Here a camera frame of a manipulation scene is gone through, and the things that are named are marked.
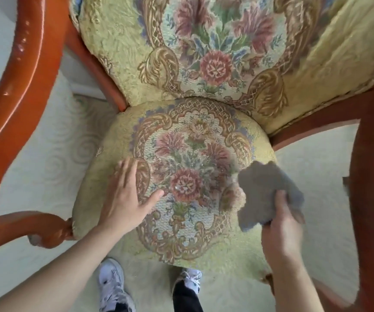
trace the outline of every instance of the backrest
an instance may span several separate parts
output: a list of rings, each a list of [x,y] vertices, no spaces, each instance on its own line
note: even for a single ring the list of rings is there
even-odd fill
[[[83,0],[74,17],[132,106],[208,97],[273,134],[374,84],[374,0]]]

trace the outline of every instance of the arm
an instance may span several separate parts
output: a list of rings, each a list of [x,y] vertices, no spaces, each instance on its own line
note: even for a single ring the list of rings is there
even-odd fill
[[[276,216],[262,229],[262,247],[272,276],[277,312],[324,312],[301,257],[303,229],[291,214],[286,193],[275,195]]]
[[[163,194],[139,205],[137,161],[127,158],[111,177],[99,224],[68,251],[0,298],[0,312],[66,312],[97,266],[127,232],[139,225]]]

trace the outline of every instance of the sneaker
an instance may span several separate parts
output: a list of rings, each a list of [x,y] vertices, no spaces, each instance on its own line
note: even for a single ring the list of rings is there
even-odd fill
[[[202,276],[203,274],[200,270],[192,269],[192,268],[183,268],[183,270],[181,271],[181,274],[178,276],[177,280],[175,281],[174,288],[177,283],[183,280],[184,285],[187,288],[193,290],[196,294],[199,294],[200,279]]]
[[[116,304],[136,312],[132,298],[123,290],[123,269],[114,259],[107,258],[99,266],[100,312],[114,311]]]

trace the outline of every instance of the floral tapestry upholstery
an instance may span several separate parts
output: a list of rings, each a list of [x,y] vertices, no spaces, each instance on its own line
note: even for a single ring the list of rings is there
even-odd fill
[[[208,97],[268,134],[374,84],[374,0],[83,0],[77,24],[130,105]]]
[[[237,219],[246,200],[237,173],[253,160],[276,161],[253,119],[205,98],[144,103],[117,115],[80,187],[72,215],[76,238],[97,224],[108,176],[128,155],[139,160],[139,199],[156,189],[165,195],[123,237],[120,251],[183,267],[264,276],[269,268],[261,227],[243,233]]]

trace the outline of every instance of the baseboard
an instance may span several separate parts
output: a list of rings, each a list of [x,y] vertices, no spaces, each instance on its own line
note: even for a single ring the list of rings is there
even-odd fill
[[[74,94],[94,97],[96,99],[106,99],[102,91],[98,87],[82,85],[79,83],[70,82],[71,91]]]

